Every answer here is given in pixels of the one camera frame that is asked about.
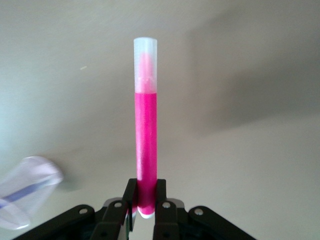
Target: pink marker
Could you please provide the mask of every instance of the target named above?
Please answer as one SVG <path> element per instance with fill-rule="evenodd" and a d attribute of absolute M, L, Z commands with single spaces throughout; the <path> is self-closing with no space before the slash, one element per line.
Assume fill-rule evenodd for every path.
<path fill-rule="evenodd" d="M 134 100 L 138 211 L 155 213 L 157 184 L 157 40 L 134 40 Z"/>

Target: pink marker barrel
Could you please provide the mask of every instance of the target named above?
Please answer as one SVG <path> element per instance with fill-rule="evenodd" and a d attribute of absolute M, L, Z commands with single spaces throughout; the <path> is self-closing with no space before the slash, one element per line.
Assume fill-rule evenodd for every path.
<path fill-rule="evenodd" d="M 157 185 L 157 40 L 134 40 L 134 102 L 138 211 L 155 212 Z"/>

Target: screw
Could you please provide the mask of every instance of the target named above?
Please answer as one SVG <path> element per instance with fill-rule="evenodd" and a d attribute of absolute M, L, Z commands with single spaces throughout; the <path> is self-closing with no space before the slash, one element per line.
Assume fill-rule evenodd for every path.
<path fill-rule="evenodd" d="M 114 207 L 115 208 L 120 208 L 122 206 L 122 203 L 121 202 L 116 202 L 115 204 L 114 204 Z"/>
<path fill-rule="evenodd" d="M 165 201 L 165 202 L 162 204 L 162 207 L 164 207 L 165 209 L 168 209 L 168 208 L 171 207 L 171 204 L 170 204 L 170 202 Z"/>
<path fill-rule="evenodd" d="M 79 214 L 86 214 L 87 212 L 88 212 L 88 209 L 82 208 L 80 209 Z"/>
<path fill-rule="evenodd" d="M 198 215 L 198 216 L 201 216 L 201 215 L 204 214 L 204 211 L 202 211 L 200 208 L 197 208 L 197 209 L 194 210 L 194 213 L 195 213 L 196 215 Z"/>

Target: gray background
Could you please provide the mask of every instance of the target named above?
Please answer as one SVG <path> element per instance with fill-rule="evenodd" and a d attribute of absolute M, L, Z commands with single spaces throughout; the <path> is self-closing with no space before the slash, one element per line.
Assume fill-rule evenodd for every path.
<path fill-rule="evenodd" d="M 259 240 L 320 239 L 318 0 L 0 3 L 0 176 L 65 174 L 30 228 L 135 170 L 133 39 L 158 40 L 158 177 Z M 131 240 L 152 239 L 154 219 Z"/>

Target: translucent cap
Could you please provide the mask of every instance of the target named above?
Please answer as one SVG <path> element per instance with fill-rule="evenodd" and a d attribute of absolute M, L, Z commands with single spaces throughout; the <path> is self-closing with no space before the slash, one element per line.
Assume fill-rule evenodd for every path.
<path fill-rule="evenodd" d="M 157 92 L 157 40 L 138 37 L 134 45 L 134 91 Z"/>

